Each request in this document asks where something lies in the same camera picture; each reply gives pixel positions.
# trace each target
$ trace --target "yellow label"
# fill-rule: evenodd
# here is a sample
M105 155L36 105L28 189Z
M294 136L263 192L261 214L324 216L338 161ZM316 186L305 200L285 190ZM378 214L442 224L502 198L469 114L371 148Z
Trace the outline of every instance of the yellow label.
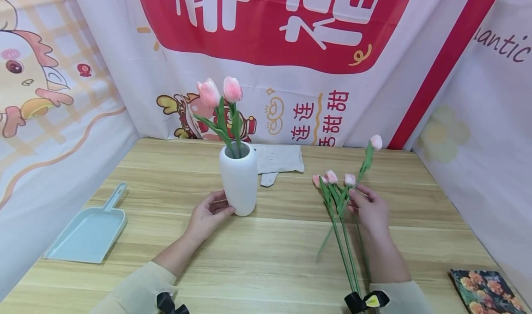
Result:
M375 308L380 307L381 303L379 302L377 296L371 296L368 300L366 300L366 306Z

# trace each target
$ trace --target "dustpan handle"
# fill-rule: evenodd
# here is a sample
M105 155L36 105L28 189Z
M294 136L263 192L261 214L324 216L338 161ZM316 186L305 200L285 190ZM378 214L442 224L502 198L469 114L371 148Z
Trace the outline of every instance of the dustpan handle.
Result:
M109 197L107 202L105 202L105 205L103 206L103 210L109 211L113 209L116 203L120 201L120 198L126 191L126 188L127 188L127 184L125 182L120 182L120 184L118 184L118 186L115 188L115 191L113 192L113 194Z

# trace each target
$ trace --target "white vase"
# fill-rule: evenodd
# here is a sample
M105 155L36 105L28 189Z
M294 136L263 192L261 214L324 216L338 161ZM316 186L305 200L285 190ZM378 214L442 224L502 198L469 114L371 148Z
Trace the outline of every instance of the white vase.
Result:
M238 153L236 142L232 149ZM257 153L248 143L242 142L242 158L234 159L231 149L224 146L220 151L220 174L225 195L235 214L247 216L255 209L258 188Z

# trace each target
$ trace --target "wooden table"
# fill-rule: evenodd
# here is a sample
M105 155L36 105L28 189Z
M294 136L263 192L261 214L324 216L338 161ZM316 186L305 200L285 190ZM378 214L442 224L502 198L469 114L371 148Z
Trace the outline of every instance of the wooden table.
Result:
M0 313L87 313L127 275L185 230L192 208L222 187L218 143L142 139L88 205L102 205L121 181L128 222L102 265L39 260L0 304ZM339 249L311 182L326 169L354 173L363 149L303 146L305 173L281 173L259 188L255 211L231 217L193 258L178 296L200 313L347 313L349 292ZM436 313L466 314L449 268L496 269L418 157L375 153L365 183L391 205L391 233Z

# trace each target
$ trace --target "sleeve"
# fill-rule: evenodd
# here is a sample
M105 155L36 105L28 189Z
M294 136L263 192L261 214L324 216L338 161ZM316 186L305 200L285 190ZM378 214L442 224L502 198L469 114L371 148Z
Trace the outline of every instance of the sleeve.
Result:
M370 291L381 290L390 302L380 314L432 314L430 303L413 280L405 283L371 284Z
M150 261L116 286L90 314L158 314L157 295L175 295L175 281L171 272Z

